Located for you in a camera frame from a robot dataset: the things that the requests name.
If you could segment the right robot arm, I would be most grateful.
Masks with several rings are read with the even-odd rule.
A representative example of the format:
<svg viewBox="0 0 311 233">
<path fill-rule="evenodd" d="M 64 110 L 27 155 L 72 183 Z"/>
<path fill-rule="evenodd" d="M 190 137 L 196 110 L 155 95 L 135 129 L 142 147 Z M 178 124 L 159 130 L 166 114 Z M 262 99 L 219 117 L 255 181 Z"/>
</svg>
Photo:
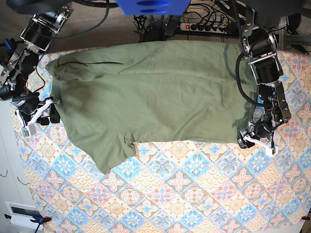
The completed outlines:
<svg viewBox="0 0 311 233">
<path fill-rule="evenodd" d="M 48 50 L 72 13 L 69 0 L 8 0 L 6 4 L 18 14 L 32 15 L 30 24 L 20 35 L 20 42 L 5 39 L 7 55 L 0 59 L 0 99 L 16 108 L 21 134 L 36 134 L 35 124 L 49 125 L 60 121 L 52 97 L 39 99 L 39 92 L 28 89 L 28 77 Z"/>
</svg>

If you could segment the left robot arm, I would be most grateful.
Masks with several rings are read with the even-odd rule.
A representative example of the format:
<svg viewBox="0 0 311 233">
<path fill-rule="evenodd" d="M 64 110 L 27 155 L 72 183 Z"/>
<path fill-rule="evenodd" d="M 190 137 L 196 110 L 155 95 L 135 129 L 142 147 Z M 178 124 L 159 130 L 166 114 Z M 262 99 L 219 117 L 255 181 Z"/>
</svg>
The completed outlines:
<svg viewBox="0 0 311 233">
<path fill-rule="evenodd" d="M 278 42 L 284 36 L 275 37 L 278 25 L 283 17 L 294 14 L 311 16 L 311 11 L 304 8 L 303 0 L 244 0 L 245 22 L 241 24 L 237 2 L 232 1 L 237 28 L 242 46 L 238 56 L 235 73 L 239 92 L 250 104 L 264 108 L 264 115 L 257 122 L 250 121 L 239 132 L 238 144 L 242 149 L 260 145 L 268 156 L 278 152 L 274 144 L 275 130 L 291 119 L 291 113 L 285 99 L 285 92 L 279 78 L 283 75 L 277 57 Z M 240 80 L 240 62 L 245 59 L 258 86 L 258 103 L 242 89 Z"/>
</svg>

